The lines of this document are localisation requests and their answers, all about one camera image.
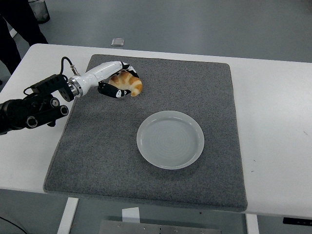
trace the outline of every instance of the black pants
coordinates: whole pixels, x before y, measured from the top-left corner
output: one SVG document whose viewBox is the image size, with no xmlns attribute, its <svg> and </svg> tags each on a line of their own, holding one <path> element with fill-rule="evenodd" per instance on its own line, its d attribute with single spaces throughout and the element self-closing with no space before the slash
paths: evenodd
<svg viewBox="0 0 312 234">
<path fill-rule="evenodd" d="M 12 74 L 20 63 L 20 54 L 6 21 L 28 42 L 47 44 L 28 0 L 0 0 L 0 60 Z"/>
</svg>

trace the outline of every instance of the gray carpet mat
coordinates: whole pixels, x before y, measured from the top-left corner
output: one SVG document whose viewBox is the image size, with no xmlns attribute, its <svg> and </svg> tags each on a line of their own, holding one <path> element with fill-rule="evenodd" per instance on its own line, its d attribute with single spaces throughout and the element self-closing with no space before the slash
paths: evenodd
<svg viewBox="0 0 312 234">
<path fill-rule="evenodd" d="M 229 66 L 93 55 L 88 70 L 116 60 L 134 67 L 143 83 L 142 93 L 114 99 L 92 88 L 77 98 L 53 155 L 44 190 L 78 198 L 246 210 Z M 186 168 L 153 166 L 137 148 L 141 123 L 165 110 L 189 115 L 204 133 L 201 156 Z"/>
</svg>

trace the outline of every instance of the croissant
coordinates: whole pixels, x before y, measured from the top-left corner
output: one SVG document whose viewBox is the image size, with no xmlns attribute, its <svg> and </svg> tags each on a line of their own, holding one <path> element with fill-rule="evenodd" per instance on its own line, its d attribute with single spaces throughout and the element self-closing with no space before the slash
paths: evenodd
<svg viewBox="0 0 312 234">
<path fill-rule="evenodd" d="M 139 78 L 125 71 L 114 75 L 108 83 L 122 90 L 130 90 L 133 97 L 141 93 L 143 88 L 142 81 Z"/>
</svg>

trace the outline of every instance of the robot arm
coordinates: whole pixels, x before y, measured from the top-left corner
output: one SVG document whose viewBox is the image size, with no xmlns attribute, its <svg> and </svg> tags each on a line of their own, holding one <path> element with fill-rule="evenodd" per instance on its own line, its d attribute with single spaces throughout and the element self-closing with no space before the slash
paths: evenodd
<svg viewBox="0 0 312 234">
<path fill-rule="evenodd" d="M 105 82 L 123 70 L 138 77 L 133 67 L 120 61 L 102 63 L 81 76 L 67 57 L 62 58 L 62 63 L 64 59 L 71 64 L 75 74 L 72 78 L 68 79 L 62 74 L 62 64 L 60 74 L 52 75 L 27 88 L 33 91 L 31 94 L 26 94 L 27 89 L 25 89 L 24 99 L 8 100 L 0 104 L 0 135 L 11 130 L 32 129 L 44 124 L 55 126 L 56 120 L 68 115 L 69 111 L 52 96 L 54 91 L 58 90 L 67 102 L 72 101 L 76 96 L 86 95 L 92 87 L 97 87 L 101 94 L 119 98 L 129 94 L 130 91 L 120 90 Z"/>
<path fill-rule="evenodd" d="M 133 76 L 138 77 L 136 71 L 127 63 L 120 61 L 105 62 L 101 65 L 89 70 L 82 76 L 73 70 L 75 76 L 68 79 L 69 86 L 72 92 L 77 97 L 82 97 L 87 94 L 91 87 L 98 87 L 98 91 L 101 94 L 110 96 L 112 98 L 119 98 L 130 93 L 127 90 L 119 90 L 118 88 L 105 83 L 109 81 L 110 77 L 117 74 L 120 71 L 128 71 Z"/>
</svg>

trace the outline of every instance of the gray floor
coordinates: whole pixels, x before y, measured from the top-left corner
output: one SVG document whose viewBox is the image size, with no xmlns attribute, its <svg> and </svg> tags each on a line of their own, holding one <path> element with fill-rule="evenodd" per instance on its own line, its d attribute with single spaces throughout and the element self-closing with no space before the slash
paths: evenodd
<svg viewBox="0 0 312 234">
<path fill-rule="evenodd" d="M 51 44 L 111 48 L 113 38 L 124 38 L 121 49 L 312 62 L 310 0 L 46 0 L 46 3 L 51 20 L 40 28 Z M 19 35 L 14 39 L 23 57 L 28 44 Z M 0 79 L 6 83 L 9 77 L 0 63 Z M 56 233 L 65 198 L 0 190 L 0 201 L 0 216 L 35 234 Z M 88 225 L 88 220 L 87 227 L 92 230 L 89 233 L 97 233 L 96 224 L 90 225 L 92 219 L 99 220 L 108 214 L 120 218 L 123 206 L 82 200 L 74 221 Z M 142 210 L 148 222 L 169 220 L 180 225 L 209 226 L 215 217 L 213 213 L 200 216 L 197 211 L 168 208 L 158 208 L 157 214 L 148 214 L 146 207 Z M 242 224 L 236 218 L 239 217 L 229 218 L 229 223 Z M 279 232 L 283 229 L 291 231 L 288 233 L 312 233 L 311 227 L 292 226 L 295 230 L 292 231 L 281 220 L 261 217 L 260 233 L 286 233 Z M 20 232 L 0 220 L 1 233 Z M 73 233 L 78 233 L 77 228 L 73 228 Z"/>
</svg>

